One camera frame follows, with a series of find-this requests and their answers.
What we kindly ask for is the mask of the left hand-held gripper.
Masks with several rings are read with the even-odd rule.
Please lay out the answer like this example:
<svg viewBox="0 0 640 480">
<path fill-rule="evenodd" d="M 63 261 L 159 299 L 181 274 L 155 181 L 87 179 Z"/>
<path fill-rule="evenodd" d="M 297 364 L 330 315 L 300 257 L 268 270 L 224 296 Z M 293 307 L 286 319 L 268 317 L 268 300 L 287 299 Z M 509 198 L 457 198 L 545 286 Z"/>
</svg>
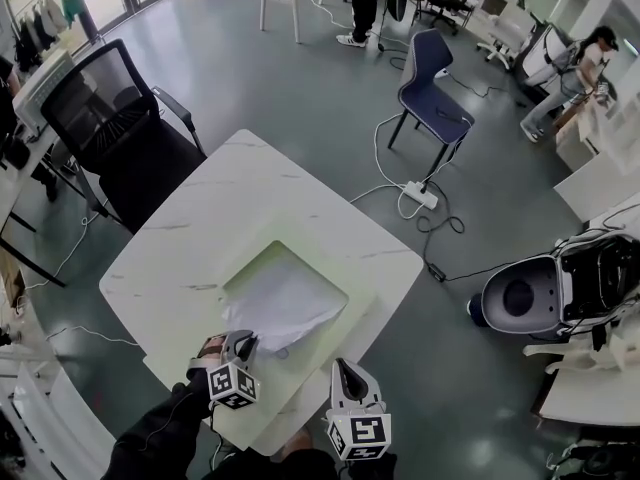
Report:
<svg viewBox="0 0 640 480">
<path fill-rule="evenodd" d="M 259 337 L 250 330 L 231 332 L 221 355 L 221 365 L 207 369 L 210 400 L 238 410 L 258 401 L 259 382 L 251 374 Z"/>
</svg>

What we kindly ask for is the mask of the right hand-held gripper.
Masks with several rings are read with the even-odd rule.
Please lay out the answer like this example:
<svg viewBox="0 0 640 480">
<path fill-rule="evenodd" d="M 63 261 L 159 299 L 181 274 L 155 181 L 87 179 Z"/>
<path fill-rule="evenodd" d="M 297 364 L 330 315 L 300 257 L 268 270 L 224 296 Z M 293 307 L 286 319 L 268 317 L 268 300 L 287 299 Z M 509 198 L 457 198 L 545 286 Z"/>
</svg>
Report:
<svg viewBox="0 0 640 480">
<path fill-rule="evenodd" d="M 392 442 L 387 412 L 376 379 L 356 363 L 337 358 L 331 370 L 327 435 L 343 461 L 375 460 Z"/>
</svg>

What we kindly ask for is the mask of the person's left hand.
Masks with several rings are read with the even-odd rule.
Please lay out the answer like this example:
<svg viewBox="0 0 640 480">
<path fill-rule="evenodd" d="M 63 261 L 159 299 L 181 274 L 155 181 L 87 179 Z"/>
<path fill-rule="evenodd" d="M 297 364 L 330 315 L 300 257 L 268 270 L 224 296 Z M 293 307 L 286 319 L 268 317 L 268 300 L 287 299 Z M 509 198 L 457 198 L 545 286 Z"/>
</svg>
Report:
<svg viewBox="0 0 640 480">
<path fill-rule="evenodd" d="M 210 337 L 199 351 L 197 359 L 199 368 L 215 369 L 221 365 L 221 355 L 226 335 Z"/>
</svg>

